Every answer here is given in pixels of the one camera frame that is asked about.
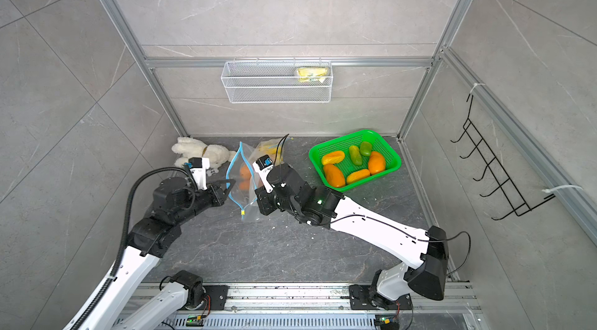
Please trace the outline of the green mango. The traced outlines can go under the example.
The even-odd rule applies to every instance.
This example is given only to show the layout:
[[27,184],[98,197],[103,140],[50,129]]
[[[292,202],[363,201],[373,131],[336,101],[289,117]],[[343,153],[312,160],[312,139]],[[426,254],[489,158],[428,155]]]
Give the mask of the green mango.
[[356,167],[361,167],[363,165],[363,157],[359,152],[359,146],[351,145],[348,150],[351,163]]
[[370,142],[362,141],[359,147],[362,157],[370,157],[373,153],[373,145]]

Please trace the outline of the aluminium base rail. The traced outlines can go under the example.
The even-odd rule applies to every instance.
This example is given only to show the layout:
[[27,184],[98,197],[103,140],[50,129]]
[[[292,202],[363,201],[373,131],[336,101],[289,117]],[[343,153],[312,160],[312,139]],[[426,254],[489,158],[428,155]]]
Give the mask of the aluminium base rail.
[[167,310],[148,329],[487,329],[469,283],[446,284],[442,301],[407,294],[388,309],[354,283],[207,283],[209,304]]

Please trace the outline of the yellow mango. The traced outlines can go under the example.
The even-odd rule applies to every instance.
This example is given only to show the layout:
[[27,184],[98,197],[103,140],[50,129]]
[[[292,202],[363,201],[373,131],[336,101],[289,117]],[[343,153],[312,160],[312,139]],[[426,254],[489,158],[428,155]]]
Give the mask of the yellow mango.
[[276,142],[261,142],[257,150],[261,153],[261,156],[267,155],[272,160],[280,154],[280,148]]

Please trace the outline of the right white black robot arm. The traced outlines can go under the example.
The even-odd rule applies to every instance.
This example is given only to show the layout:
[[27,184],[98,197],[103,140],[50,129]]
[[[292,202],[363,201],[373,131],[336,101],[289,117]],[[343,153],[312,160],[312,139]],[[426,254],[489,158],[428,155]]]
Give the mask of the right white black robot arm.
[[313,148],[312,162],[323,177],[323,185],[313,187],[284,161],[285,142],[281,138],[273,154],[261,154],[247,163],[257,179],[255,195],[261,214],[287,212],[301,224],[351,235],[398,258],[397,266],[377,271],[369,287],[351,286],[362,306],[398,308],[400,299],[410,294],[444,299],[452,275],[448,268],[451,238],[446,232],[392,221],[343,193],[395,169],[398,157],[390,148],[363,139],[347,143],[345,138]]

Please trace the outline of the green plastic basket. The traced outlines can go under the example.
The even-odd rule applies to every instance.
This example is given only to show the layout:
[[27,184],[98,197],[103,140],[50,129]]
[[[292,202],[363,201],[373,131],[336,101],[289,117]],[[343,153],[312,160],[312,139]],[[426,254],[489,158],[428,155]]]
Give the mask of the green plastic basket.
[[317,144],[309,159],[323,184],[346,192],[397,171],[402,160],[380,134],[360,130]]

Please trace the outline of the small orange mango centre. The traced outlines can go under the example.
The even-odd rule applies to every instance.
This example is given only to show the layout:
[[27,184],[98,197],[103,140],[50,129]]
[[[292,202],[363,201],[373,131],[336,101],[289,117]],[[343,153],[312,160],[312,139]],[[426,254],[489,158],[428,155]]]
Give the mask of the small orange mango centre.
[[239,175],[242,180],[250,180],[252,178],[252,174],[250,168],[246,164],[241,164]]

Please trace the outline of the white plush teddy bear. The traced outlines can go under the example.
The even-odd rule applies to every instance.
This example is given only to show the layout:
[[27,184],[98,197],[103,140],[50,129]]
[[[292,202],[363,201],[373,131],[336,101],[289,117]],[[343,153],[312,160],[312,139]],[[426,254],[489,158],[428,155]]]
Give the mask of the white plush teddy bear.
[[236,155],[236,151],[230,151],[222,145],[206,144],[191,137],[178,137],[171,150],[179,155],[174,163],[175,167],[182,168],[191,158],[201,157],[210,161],[210,168],[214,171],[219,170]]

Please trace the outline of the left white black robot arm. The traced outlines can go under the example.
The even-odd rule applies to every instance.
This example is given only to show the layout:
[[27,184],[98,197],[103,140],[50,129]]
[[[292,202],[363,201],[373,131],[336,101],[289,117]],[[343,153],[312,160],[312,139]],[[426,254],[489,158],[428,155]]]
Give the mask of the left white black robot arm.
[[[206,182],[205,159],[193,158],[180,168],[165,167],[177,176],[154,190],[149,216],[131,224],[135,194],[144,180],[161,173],[154,169],[132,185],[127,196],[117,257],[101,283],[80,308],[67,329],[110,329],[148,273],[182,234],[182,227],[199,214],[221,207],[236,185],[233,179]],[[121,329],[154,329],[181,309],[210,315],[212,299],[198,275],[182,270],[161,282],[160,292],[126,318]]]

